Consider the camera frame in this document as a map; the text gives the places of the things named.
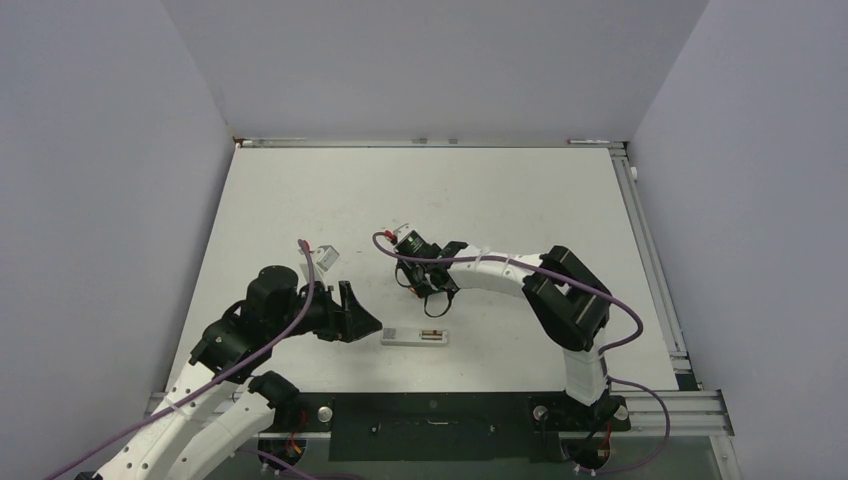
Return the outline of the white remote control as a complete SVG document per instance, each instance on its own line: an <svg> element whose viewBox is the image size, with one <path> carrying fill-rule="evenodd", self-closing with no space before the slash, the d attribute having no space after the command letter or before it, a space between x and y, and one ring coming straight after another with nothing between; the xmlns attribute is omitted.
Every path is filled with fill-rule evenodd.
<svg viewBox="0 0 848 480"><path fill-rule="evenodd" d="M442 347L449 343L449 331L411 327L385 328L382 330L380 343L383 346Z"/></svg>

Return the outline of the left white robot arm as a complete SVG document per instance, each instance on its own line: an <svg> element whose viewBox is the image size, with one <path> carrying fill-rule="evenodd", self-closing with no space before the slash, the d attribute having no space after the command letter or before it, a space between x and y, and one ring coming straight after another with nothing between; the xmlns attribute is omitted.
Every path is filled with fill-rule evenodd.
<svg viewBox="0 0 848 480"><path fill-rule="evenodd" d="M170 391L127 443L80 479L201 479L251 436L296 421L299 390L282 375L254 373L274 346L298 335L352 343L382 323L356 299L347 281L333 289L306 267L307 283L285 266L263 268L244 299L210 324Z"/></svg>

